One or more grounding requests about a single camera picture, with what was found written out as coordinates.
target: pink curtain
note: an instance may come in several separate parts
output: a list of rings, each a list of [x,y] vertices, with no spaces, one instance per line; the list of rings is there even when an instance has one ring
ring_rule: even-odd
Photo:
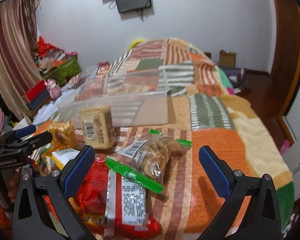
[[[0,94],[20,120],[28,111],[22,96],[42,76],[33,56],[37,27],[34,0],[0,3]]]

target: bed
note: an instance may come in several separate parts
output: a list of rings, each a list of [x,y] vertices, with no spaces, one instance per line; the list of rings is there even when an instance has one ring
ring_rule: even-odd
[[[170,88],[169,123],[151,126],[163,135],[192,141],[181,158],[172,158],[164,176],[161,195],[150,192],[147,205],[162,225],[156,239],[196,239],[210,224],[223,204],[199,163],[198,151],[209,145],[232,169],[248,176],[269,173],[277,190],[282,229],[289,221],[294,200],[292,177],[269,132],[250,108],[250,103],[234,95],[224,72],[203,52],[179,39],[160,39],[139,44],[107,69],[107,74],[165,68]],[[98,75],[88,68],[70,80],[66,89],[76,88]],[[115,151],[145,135],[148,127],[117,128]],[[249,198],[235,220],[236,231]]]

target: metal screw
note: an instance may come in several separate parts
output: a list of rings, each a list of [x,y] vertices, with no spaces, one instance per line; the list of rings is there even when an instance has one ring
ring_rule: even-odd
[[[271,180],[272,178],[271,178],[271,175],[270,174],[265,174],[265,178],[266,178],[266,180]]]
[[[242,176],[242,171],[235,170],[235,171],[234,171],[234,174],[235,174],[237,177],[241,177],[241,176]]]
[[[55,171],[53,171],[51,174],[52,174],[52,177],[57,177],[57,176],[59,176],[60,171],[55,170]]]
[[[23,175],[23,177],[22,177],[23,180],[27,180],[29,178],[30,178],[30,174],[28,174],[28,173]]]

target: transparent plastic container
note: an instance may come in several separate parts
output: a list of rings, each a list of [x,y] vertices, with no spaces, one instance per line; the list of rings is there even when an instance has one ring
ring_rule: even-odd
[[[164,69],[98,76],[86,82],[58,106],[61,119],[81,129],[80,111],[110,106],[114,127],[168,122],[168,83]]]

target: red box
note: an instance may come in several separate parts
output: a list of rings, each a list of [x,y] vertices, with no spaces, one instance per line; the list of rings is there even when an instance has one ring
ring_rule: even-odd
[[[26,104],[31,103],[46,88],[45,80],[39,81],[22,97]]]

